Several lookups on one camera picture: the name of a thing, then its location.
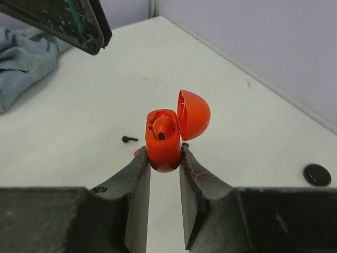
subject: orange hinged lid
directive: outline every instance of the orange hinged lid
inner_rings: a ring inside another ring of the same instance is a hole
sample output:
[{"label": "orange hinged lid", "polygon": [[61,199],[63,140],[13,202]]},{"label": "orange hinged lid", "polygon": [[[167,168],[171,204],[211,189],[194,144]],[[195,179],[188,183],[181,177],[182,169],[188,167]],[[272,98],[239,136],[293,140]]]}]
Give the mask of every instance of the orange hinged lid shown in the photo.
[{"label": "orange hinged lid", "polygon": [[180,90],[177,116],[182,139],[188,141],[205,132],[210,122],[211,110],[202,97]]}]

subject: black rubber foot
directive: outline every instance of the black rubber foot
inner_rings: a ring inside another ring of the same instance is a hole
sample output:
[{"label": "black rubber foot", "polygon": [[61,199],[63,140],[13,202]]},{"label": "black rubber foot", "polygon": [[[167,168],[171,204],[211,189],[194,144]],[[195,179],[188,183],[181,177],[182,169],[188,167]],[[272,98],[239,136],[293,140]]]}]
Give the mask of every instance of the black rubber foot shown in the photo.
[{"label": "black rubber foot", "polygon": [[303,175],[312,186],[328,186],[331,183],[331,175],[328,170],[318,164],[306,166]]}]

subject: gray fabric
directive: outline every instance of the gray fabric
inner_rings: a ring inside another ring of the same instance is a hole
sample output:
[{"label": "gray fabric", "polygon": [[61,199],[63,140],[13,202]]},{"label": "gray fabric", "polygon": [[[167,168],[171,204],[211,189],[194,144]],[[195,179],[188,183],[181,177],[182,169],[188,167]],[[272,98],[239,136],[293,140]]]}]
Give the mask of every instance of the gray fabric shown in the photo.
[{"label": "gray fabric", "polygon": [[33,83],[54,72],[58,56],[70,47],[34,27],[0,27],[0,113]]}]

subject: scratched surface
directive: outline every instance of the scratched surface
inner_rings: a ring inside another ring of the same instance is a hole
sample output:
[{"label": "scratched surface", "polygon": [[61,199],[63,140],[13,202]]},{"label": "scratched surface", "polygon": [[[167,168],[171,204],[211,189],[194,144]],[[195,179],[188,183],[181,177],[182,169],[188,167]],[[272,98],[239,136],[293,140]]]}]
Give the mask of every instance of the scratched surface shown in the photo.
[{"label": "scratched surface", "polygon": [[91,54],[106,44],[102,24],[111,33],[97,0],[1,0],[0,11]]}]

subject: small orange piece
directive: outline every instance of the small orange piece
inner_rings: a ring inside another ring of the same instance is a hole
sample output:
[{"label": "small orange piece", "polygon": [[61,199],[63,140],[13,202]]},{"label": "small orange piece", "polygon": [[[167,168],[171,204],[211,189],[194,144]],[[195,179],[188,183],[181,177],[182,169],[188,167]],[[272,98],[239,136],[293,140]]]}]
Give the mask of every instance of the small orange piece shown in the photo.
[{"label": "small orange piece", "polygon": [[169,109],[152,111],[147,115],[145,141],[153,169],[170,172],[178,168],[181,158],[180,138],[192,140],[208,127],[209,105],[200,96],[180,90],[177,114]]}]

